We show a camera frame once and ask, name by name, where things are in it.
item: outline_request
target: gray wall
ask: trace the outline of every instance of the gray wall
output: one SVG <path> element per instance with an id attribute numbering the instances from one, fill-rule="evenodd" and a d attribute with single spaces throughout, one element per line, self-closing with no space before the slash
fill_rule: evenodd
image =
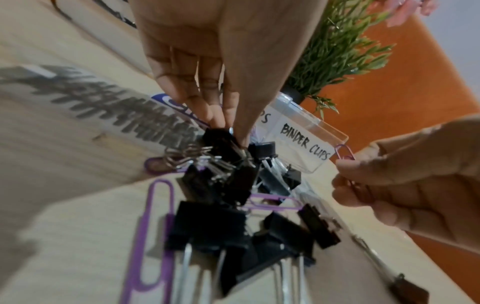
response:
<path id="1" fill-rule="evenodd" d="M 439 1 L 422 20 L 480 101 L 480 0 Z"/>

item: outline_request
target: artificial plant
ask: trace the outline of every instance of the artificial plant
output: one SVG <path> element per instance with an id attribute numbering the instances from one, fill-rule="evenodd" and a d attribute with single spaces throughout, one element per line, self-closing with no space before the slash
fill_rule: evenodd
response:
<path id="1" fill-rule="evenodd" d="M 323 109 L 338 113 L 331 99 L 318 93 L 326 85 L 338 84 L 349 75 L 362 75 L 383 68 L 393 46 L 364 35 L 365 31 L 388 18 L 389 13 L 374 13 L 369 7 L 374 0 L 329 0 L 322 19 L 286 84 L 304 98 L 316 102 L 316 111 L 324 118 Z"/>

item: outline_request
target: plastic container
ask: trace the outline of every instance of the plastic container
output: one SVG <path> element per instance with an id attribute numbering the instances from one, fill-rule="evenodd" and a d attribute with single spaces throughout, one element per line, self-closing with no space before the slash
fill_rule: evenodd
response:
<path id="1" fill-rule="evenodd" d="M 304 173 L 313 173 L 344 144 L 348 136 L 279 93 L 255 124 L 258 141 L 275 141 L 280 160 Z"/>

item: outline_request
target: wooden table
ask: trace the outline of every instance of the wooden table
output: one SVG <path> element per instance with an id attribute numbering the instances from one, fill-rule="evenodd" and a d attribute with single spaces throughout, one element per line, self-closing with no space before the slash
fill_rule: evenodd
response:
<path id="1" fill-rule="evenodd" d="M 139 92 L 160 91 L 49 1 L 1 0 L 0 7 L 0 66 L 73 65 Z M 124 235 L 132 236 L 132 219 L 144 204 L 139 197 L 150 183 L 135 182 L 148 178 L 143 161 L 154 154 L 1 94 L 0 302 L 95 303 L 118 297 L 125 269 L 112 265 L 127 258 Z M 428 289 L 431 303 L 472 303 L 405 233 L 381 225 L 368 209 L 337 205 L 330 185 L 335 174 L 335 166 L 326 163 L 308 180 L 353 232 L 392 268 Z M 99 251 L 105 242 L 102 248 L 110 250 Z"/>

